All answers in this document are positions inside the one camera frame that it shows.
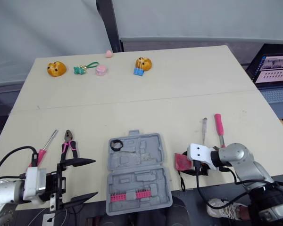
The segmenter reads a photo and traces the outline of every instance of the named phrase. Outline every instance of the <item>pliers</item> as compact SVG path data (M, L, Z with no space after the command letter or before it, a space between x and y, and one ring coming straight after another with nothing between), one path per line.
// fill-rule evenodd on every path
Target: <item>pliers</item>
M75 141L72 140L73 136L72 136L72 133L70 132L70 130L66 130L64 139L65 139L65 142L64 142L64 144L62 144L62 154L61 154L61 161L60 162L65 161L66 154L67 154L67 151L68 151L69 147L72 150L72 154L73 154L74 158L77 158L77 151L76 151L76 147L75 147Z

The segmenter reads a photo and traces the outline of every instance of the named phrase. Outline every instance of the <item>tool case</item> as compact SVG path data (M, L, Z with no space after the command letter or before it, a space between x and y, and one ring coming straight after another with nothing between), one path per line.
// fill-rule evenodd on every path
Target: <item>tool case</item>
M113 151L111 141L123 147ZM128 137L109 140L106 213L110 216L172 205L172 195L158 133L140 135L131 130Z

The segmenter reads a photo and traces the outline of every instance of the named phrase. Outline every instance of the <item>laptop screen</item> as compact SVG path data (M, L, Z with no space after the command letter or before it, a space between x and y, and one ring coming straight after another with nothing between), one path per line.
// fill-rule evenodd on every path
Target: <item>laptop screen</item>
M257 87L283 86L283 55L263 56L253 81Z

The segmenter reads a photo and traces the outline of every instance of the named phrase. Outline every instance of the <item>orange bear figurine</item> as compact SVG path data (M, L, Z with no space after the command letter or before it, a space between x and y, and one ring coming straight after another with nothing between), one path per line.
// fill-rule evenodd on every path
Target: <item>orange bear figurine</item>
M140 57L136 60L135 67L143 69L144 71L148 71L152 67L152 62L149 58Z
M66 66L60 61L55 61L54 63L49 63L47 65L47 72L53 77L58 77L66 72Z

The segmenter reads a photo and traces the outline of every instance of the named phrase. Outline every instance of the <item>white sneaker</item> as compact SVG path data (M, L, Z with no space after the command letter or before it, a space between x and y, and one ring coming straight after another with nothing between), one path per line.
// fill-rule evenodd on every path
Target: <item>white sneaker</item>
M228 201L222 201L220 199L211 199L208 202L210 205L215 207L223 206L228 203ZM246 205L234 202L233 204L219 210L215 210L207 206L207 212L211 217L214 218L229 218L233 220L241 220L238 218L236 212L238 206L246 206Z

